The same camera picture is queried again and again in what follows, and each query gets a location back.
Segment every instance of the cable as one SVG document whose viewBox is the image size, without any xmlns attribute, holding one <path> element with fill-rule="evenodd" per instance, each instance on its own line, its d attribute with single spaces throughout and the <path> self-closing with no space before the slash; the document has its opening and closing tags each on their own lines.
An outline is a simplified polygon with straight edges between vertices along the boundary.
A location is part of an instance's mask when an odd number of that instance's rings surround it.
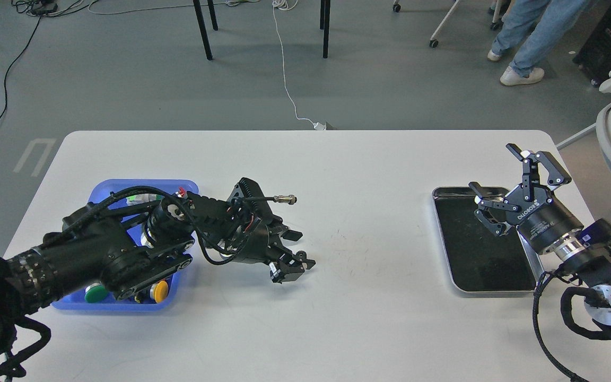
<svg viewBox="0 0 611 382">
<path fill-rule="evenodd" d="M 242 3 L 258 3 L 261 0 L 225 0 L 225 4 L 228 7 L 236 7 Z"/>
<path fill-rule="evenodd" d="M 294 5 L 289 6 L 289 2 L 287 0 L 272 0 L 272 7 L 277 8 L 281 11 L 290 11 L 296 7 L 296 4 L 299 3 L 299 0 L 294 2 Z"/>
<path fill-rule="evenodd" d="M 291 7 L 289 7 L 286 0 L 272 0 L 272 19 L 275 20 L 275 31 L 277 32 L 277 38 L 280 39 L 280 49 L 282 50 L 282 77 L 284 77 L 284 90 L 286 91 L 286 96 L 289 97 L 291 104 L 294 105 L 294 115 L 296 116 L 296 119 L 310 121 L 313 127 L 315 127 L 316 123 L 314 123 L 312 119 L 299 117 L 299 113 L 298 111 L 296 111 L 296 102 L 294 102 L 294 99 L 291 98 L 291 94 L 289 94 L 289 89 L 286 88 L 286 66 L 284 65 L 284 44 L 282 43 L 282 37 L 280 36 L 280 30 L 277 27 L 277 17 L 275 16 L 275 9 L 282 10 L 282 11 L 288 11 L 296 7 L 296 4 L 298 4 L 298 0 L 296 0 L 294 5 L 292 5 Z"/>
<path fill-rule="evenodd" d="M 131 12 L 140 12 L 140 11 L 152 11 L 152 10 L 168 10 L 168 9 L 172 9 L 172 8 L 184 8 L 184 7 L 194 7 L 193 4 L 185 4 L 185 5 L 170 5 L 167 7 L 153 7 L 153 8 L 138 8 L 135 10 L 126 10 L 126 11 L 121 11 L 121 12 L 95 12 L 94 10 L 91 9 L 91 6 L 94 5 L 95 3 L 99 2 L 100 0 L 93 0 L 89 5 L 88 5 L 88 10 L 89 12 L 91 12 L 92 14 L 100 14 L 100 15 L 114 15 L 114 14 L 128 14 Z M 261 0 L 225 0 L 225 2 L 223 3 L 214 3 L 214 5 L 227 5 L 228 7 L 236 7 L 237 5 L 240 5 L 242 3 L 258 3 Z M 208 6 L 208 4 L 201 4 L 201 6 L 206 7 Z"/>
<path fill-rule="evenodd" d="M 197 237 L 199 238 L 199 235 L 204 235 L 203 232 L 196 230 L 195 231 L 197 233 Z M 212 259 L 209 256 L 209 253 L 206 251 L 206 247 L 204 247 L 204 245 L 202 245 L 202 241 L 199 240 L 199 248 L 202 250 L 202 254 L 204 255 L 204 258 L 206 259 L 206 261 L 208 261 L 211 264 L 214 265 L 223 265 L 223 264 L 227 264 L 230 263 L 230 261 L 233 261 L 235 259 L 235 257 L 237 257 L 237 254 L 233 254 L 230 257 L 223 259 L 222 261 L 216 261 L 215 259 Z"/>
<path fill-rule="evenodd" d="M 2 117 L 4 116 L 4 113 L 8 110 L 8 89 L 6 87 L 6 79 L 8 78 L 8 73 L 10 72 L 10 70 L 13 67 L 13 65 L 15 64 L 15 62 L 19 60 L 20 56 L 22 56 L 22 54 L 25 53 L 25 51 L 27 50 L 27 47 L 30 46 L 30 43 L 32 41 L 32 37 L 34 37 L 34 33 L 37 31 L 37 28 L 39 28 L 39 22 L 41 22 L 41 18 L 39 18 L 37 20 L 37 25 L 34 26 L 34 30 L 32 30 L 32 34 L 30 34 L 30 38 L 27 40 L 27 44 L 25 44 L 25 47 L 22 48 L 22 51 L 13 60 L 13 62 L 11 62 L 11 64 L 9 65 L 9 67 L 6 70 L 6 73 L 4 74 L 4 109 L 2 110 L 2 113 L 0 114 L 0 120 L 2 120 Z"/>
<path fill-rule="evenodd" d="M 543 353 L 546 355 L 548 360 L 551 361 L 553 366 L 557 368 L 558 370 L 560 370 L 561 373 L 565 374 L 568 378 L 570 378 L 570 382 L 589 382 L 588 380 L 572 372 L 572 370 L 565 367 L 565 365 L 562 365 L 560 361 L 556 360 L 555 357 L 551 355 L 550 350 L 546 348 L 544 340 L 541 338 L 541 330 L 539 329 L 539 319 L 538 319 L 539 300 L 541 299 L 541 293 L 544 292 L 544 289 L 546 288 L 546 286 L 548 286 L 548 284 L 555 278 L 565 283 L 569 283 L 569 281 L 563 280 L 560 276 L 558 276 L 557 271 L 556 272 L 543 272 L 543 274 L 541 274 L 541 276 L 539 277 L 539 280 L 536 283 L 536 288 L 534 290 L 533 307 L 531 308 L 531 322 L 533 323 L 534 334 L 536 335 L 536 340 L 539 342 L 539 345 L 541 346 L 541 350 L 543 350 Z"/>
<path fill-rule="evenodd" d="M 197 239 L 198 239 L 197 242 L 199 243 L 200 248 L 203 247 L 202 243 L 204 242 L 205 244 L 209 245 L 211 248 L 215 249 L 216 251 L 220 252 L 221 254 L 228 255 L 228 256 L 231 256 L 231 258 L 234 258 L 235 255 L 239 254 L 244 249 L 244 246 L 247 243 L 248 237 L 246 237 L 240 243 L 240 245 L 237 246 L 237 249 L 235 250 L 228 251 L 227 249 L 223 249 L 219 247 L 218 244 L 213 242 L 208 235 L 204 234 L 204 232 L 201 232 L 201 230 L 199 230 L 199 228 L 196 227 L 196 225 L 194 224 L 194 216 L 190 212 L 189 208 L 186 208 L 186 206 L 184 206 L 180 202 L 180 200 L 176 198 L 176 196 L 165 193 L 165 191 L 162 191 L 161 189 L 150 187 L 150 186 L 134 186 L 134 187 L 122 189 L 121 191 L 118 191 L 117 193 L 112 193 L 110 196 L 105 198 L 100 203 L 92 206 L 90 210 L 88 210 L 82 216 L 80 216 L 74 223 L 71 223 L 70 225 L 68 225 L 68 227 L 65 228 L 65 230 L 53 236 L 48 241 L 45 241 L 43 244 L 39 245 L 39 249 L 46 249 L 49 246 L 51 246 L 52 244 L 55 244 L 56 242 L 60 241 L 61 238 L 69 236 L 74 230 L 82 227 L 83 225 L 88 223 L 90 220 L 94 219 L 95 216 L 97 216 L 101 211 L 106 210 L 106 208 L 117 203 L 118 201 L 121 201 L 124 198 L 128 198 L 129 196 L 134 196 L 134 195 L 139 195 L 139 194 L 162 195 L 171 204 L 177 206 L 177 208 L 179 208 L 179 211 L 183 215 L 185 215 L 190 225 L 192 225 L 193 231 L 197 233 Z M 202 253 L 205 253 L 205 252 L 206 252 L 206 249 L 202 248 Z M 211 258 L 209 258 L 208 255 L 206 255 L 205 258 L 207 258 L 210 263 L 215 264 L 211 260 Z"/>
<path fill-rule="evenodd" d="M 83 4 L 84 0 L 76 0 L 70 7 L 65 8 L 60 11 L 49 12 L 48 10 L 42 10 L 42 8 L 46 7 L 47 3 L 42 2 L 42 0 L 11 0 L 11 5 L 15 7 L 15 11 L 19 14 L 26 14 L 31 17 L 48 17 L 55 18 L 61 17 L 61 15 L 69 15 L 76 13 L 80 10 L 88 8 L 89 5 L 85 5 L 84 7 L 80 7 Z"/>
</svg>

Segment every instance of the black table leg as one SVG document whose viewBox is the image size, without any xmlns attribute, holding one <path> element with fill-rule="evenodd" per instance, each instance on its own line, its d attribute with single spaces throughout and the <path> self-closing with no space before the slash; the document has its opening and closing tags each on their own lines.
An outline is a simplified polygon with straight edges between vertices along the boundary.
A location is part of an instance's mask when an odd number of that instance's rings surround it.
<svg viewBox="0 0 611 382">
<path fill-rule="evenodd" d="M 218 31 L 219 25 L 216 24 L 216 10 L 214 9 L 214 0 L 206 0 L 206 3 L 209 6 L 209 14 L 211 15 L 211 27 L 213 27 L 214 31 Z"/>
<path fill-rule="evenodd" d="M 325 28 L 325 0 L 320 0 L 320 29 Z"/>
<path fill-rule="evenodd" d="M 199 0 L 192 0 L 192 4 L 195 7 L 195 14 L 197 15 L 197 22 L 199 23 L 199 33 L 202 34 L 202 43 L 204 44 L 204 51 L 206 52 L 206 59 L 213 60 L 214 57 L 211 55 L 211 46 L 209 46 L 209 37 L 206 35 L 206 26 L 204 26 L 204 17 L 202 17 L 202 6 L 199 4 Z"/>
<path fill-rule="evenodd" d="M 331 0 L 322 0 L 325 3 L 325 43 L 322 47 L 322 58 L 329 56 L 329 11 L 331 9 Z"/>
</svg>

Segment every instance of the printed logo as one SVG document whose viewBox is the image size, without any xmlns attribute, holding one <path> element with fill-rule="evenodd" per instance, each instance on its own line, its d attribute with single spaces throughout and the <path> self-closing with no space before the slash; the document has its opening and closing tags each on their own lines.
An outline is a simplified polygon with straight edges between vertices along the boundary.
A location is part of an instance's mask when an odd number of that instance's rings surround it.
<svg viewBox="0 0 611 382">
<path fill-rule="evenodd" d="M 523 220 L 527 215 L 529 215 L 532 211 L 536 210 L 536 208 L 539 206 L 541 206 L 541 204 L 539 204 L 539 202 L 534 199 L 534 201 L 531 203 L 531 206 L 527 207 L 526 210 L 522 211 L 520 215 L 517 215 L 518 220 Z"/>
</svg>

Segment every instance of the green cap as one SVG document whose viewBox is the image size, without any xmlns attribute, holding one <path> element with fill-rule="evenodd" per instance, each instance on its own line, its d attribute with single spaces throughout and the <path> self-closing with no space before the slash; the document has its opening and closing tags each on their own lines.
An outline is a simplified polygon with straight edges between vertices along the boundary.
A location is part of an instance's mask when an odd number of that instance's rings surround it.
<svg viewBox="0 0 611 382">
<path fill-rule="evenodd" d="M 104 286 L 100 285 L 100 283 L 93 283 L 86 287 L 84 301 L 89 303 L 100 302 L 103 301 L 109 292 L 105 289 Z"/>
</svg>

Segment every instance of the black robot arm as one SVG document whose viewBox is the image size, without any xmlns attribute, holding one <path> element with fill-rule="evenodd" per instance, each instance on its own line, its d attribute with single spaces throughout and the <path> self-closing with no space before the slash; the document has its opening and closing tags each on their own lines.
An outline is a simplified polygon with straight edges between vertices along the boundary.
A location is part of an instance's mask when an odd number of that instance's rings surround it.
<svg viewBox="0 0 611 382">
<path fill-rule="evenodd" d="M 477 194 L 475 217 L 497 236 L 506 235 L 513 228 L 537 254 L 555 252 L 562 261 L 557 271 L 545 273 L 537 285 L 533 308 L 535 331 L 553 365 L 572 380 L 584 381 L 553 358 L 541 341 L 536 321 L 538 298 L 555 276 L 571 276 L 579 280 L 587 288 L 570 287 L 562 295 L 564 323 L 581 336 L 611 340 L 611 224 L 600 219 L 584 228 L 560 203 L 554 190 L 570 183 L 572 178 L 553 155 L 548 152 L 522 152 L 512 143 L 507 148 L 523 164 L 522 181 L 503 198 L 491 196 L 480 184 L 470 182 L 468 186 Z M 546 184 L 541 184 L 539 164 L 548 171 Z M 590 331 L 574 322 L 572 297 L 575 296 L 584 297 L 584 306 L 599 331 Z"/>
<path fill-rule="evenodd" d="M 138 194 L 163 199 L 109 208 Z M 191 263 L 187 250 L 196 241 L 193 234 L 213 264 L 264 263 L 274 283 L 298 279 L 315 261 L 282 244 L 281 239 L 297 241 L 302 234 L 284 225 L 268 201 L 294 204 L 296 197 L 266 197 L 248 178 L 240 179 L 227 201 L 136 186 L 88 203 L 63 219 L 62 232 L 44 235 L 42 244 L 7 261 L 0 258 L 0 355 L 7 356 L 0 376 L 23 377 L 20 364 L 50 339 L 50 330 L 27 315 L 94 282 L 117 300 L 132 297 Z M 134 242 L 127 230 L 138 225 L 141 240 Z M 222 259 L 212 259 L 208 248 Z M 40 339 L 14 355 L 15 326 L 39 332 Z"/>
</svg>

